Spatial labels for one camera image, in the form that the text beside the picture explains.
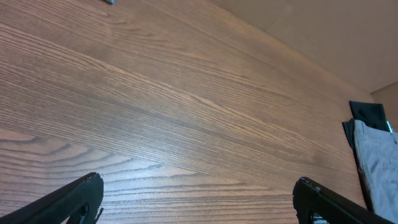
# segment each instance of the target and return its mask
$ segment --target black fabric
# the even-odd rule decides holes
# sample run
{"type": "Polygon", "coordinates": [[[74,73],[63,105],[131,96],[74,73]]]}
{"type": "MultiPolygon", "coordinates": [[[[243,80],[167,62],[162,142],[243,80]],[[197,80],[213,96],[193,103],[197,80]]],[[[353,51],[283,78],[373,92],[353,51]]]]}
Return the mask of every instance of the black fabric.
{"type": "Polygon", "coordinates": [[[354,122],[355,122],[355,119],[350,119],[347,122],[343,122],[343,129],[344,129],[344,133],[346,134],[346,138],[347,138],[349,146],[351,146],[351,148],[355,150],[354,122]]]}
{"type": "MultiPolygon", "coordinates": [[[[351,108],[351,113],[353,114],[353,119],[350,119],[347,122],[343,122],[344,133],[346,134],[347,141],[349,146],[353,149],[355,161],[358,166],[358,158],[356,157],[356,149],[355,149],[355,138],[354,138],[354,129],[355,129],[355,120],[363,121],[366,126],[370,128],[375,128],[382,131],[389,131],[387,125],[386,114],[384,113],[383,105],[380,103],[361,103],[350,101],[349,107],[351,108]]],[[[372,201],[370,198],[370,191],[367,188],[364,182],[364,172],[361,169],[358,169],[359,180],[361,183],[362,193],[364,196],[364,200],[368,210],[373,211],[372,201]]]]}
{"type": "Polygon", "coordinates": [[[363,121],[370,128],[390,131],[382,104],[350,101],[349,107],[354,119],[363,121]]]}

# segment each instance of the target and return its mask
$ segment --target brown wooden surface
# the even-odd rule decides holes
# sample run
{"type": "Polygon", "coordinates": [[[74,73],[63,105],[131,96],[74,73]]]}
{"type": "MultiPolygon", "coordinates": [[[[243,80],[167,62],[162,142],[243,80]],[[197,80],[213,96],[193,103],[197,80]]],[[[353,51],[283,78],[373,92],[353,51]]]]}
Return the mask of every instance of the brown wooden surface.
{"type": "Polygon", "coordinates": [[[211,0],[368,93],[398,81],[398,2],[211,0]]]}
{"type": "Polygon", "coordinates": [[[374,102],[382,103],[387,120],[398,131],[398,82],[372,93],[374,102]]]}
{"type": "Polygon", "coordinates": [[[98,223],[297,223],[291,192],[0,129],[0,216],[89,173],[98,223]]]}
{"type": "Polygon", "coordinates": [[[0,1],[0,125],[364,205],[341,122],[369,94],[207,1],[0,1]]]}

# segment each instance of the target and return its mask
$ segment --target gray pants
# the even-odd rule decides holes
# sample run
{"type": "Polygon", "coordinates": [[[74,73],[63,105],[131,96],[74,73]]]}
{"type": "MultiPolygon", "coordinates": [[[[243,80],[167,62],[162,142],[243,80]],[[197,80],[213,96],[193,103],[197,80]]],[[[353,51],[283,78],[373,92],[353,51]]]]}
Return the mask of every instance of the gray pants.
{"type": "Polygon", "coordinates": [[[379,216],[398,223],[398,134],[369,128],[355,121],[358,168],[379,216]]]}

